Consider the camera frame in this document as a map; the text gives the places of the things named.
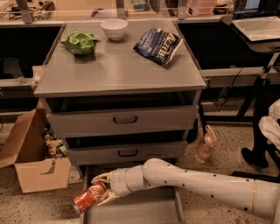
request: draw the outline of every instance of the white bowl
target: white bowl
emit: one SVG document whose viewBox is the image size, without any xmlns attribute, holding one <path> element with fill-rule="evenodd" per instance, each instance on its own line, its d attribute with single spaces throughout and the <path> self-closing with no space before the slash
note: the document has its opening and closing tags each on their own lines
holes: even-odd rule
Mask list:
<svg viewBox="0 0 280 224">
<path fill-rule="evenodd" d="M 120 18 L 111 18 L 101 23 L 104 33 L 112 40 L 123 38 L 128 22 Z"/>
</svg>

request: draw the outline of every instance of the open cardboard box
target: open cardboard box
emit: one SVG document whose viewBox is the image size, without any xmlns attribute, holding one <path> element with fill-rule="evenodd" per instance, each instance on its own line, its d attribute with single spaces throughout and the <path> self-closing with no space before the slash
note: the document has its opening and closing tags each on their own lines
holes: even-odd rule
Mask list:
<svg viewBox="0 0 280 224">
<path fill-rule="evenodd" d="M 37 108 L 18 117 L 0 150 L 0 168 L 15 165 L 23 193 L 68 186 L 69 159 L 46 158 L 46 125 L 46 112 L 39 103 Z"/>
</svg>

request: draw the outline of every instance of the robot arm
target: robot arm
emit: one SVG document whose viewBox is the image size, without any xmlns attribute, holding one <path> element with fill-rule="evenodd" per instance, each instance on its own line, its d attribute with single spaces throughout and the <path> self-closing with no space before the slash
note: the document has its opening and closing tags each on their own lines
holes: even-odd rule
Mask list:
<svg viewBox="0 0 280 224">
<path fill-rule="evenodd" d="M 110 183 L 99 205 L 139 190 L 178 186 L 268 220 L 274 220 L 280 189 L 276 183 L 180 169 L 157 158 L 102 174 L 92 183 L 97 181 Z"/>
</svg>

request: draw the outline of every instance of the red can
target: red can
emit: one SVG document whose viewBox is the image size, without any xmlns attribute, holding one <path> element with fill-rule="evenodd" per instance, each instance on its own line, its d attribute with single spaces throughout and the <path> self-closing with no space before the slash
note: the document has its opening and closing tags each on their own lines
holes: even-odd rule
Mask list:
<svg viewBox="0 0 280 224">
<path fill-rule="evenodd" d="M 106 191 L 107 188 L 103 182 L 96 182 L 87 190 L 73 197 L 73 207 L 79 214 L 82 214 L 93 204 L 97 203 Z"/>
</svg>

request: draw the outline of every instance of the gray countertop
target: gray countertop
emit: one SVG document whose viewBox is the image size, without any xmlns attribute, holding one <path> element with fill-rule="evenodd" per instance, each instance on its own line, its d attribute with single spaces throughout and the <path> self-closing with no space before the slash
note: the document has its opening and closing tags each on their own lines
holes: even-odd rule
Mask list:
<svg viewBox="0 0 280 224">
<path fill-rule="evenodd" d="M 100 27 L 101 21 L 69 23 L 62 38 L 74 29 L 92 33 L 99 42 L 94 53 L 75 57 L 58 43 L 45 67 L 35 95 L 71 97 L 201 90 L 206 84 L 183 44 L 168 67 L 162 67 L 136 53 L 132 46 L 150 28 L 178 32 L 171 20 L 128 20 L 123 40 L 111 41 Z"/>
</svg>

